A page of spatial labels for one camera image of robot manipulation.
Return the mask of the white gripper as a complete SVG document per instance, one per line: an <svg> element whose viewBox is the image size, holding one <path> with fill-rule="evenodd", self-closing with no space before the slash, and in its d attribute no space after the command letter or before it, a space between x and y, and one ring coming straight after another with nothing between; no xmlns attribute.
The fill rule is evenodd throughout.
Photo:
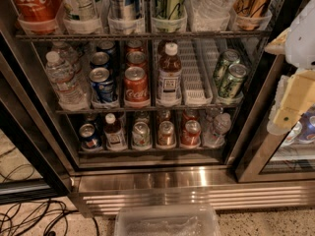
<svg viewBox="0 0 315 236"><path fill-rule="evenodd" d="M315 0L310 0L289 29L283 30L264 50L285 54L286 62L299 68L278 82L267 131L272 135L289 132L301 115L315 103Z"/></svg>

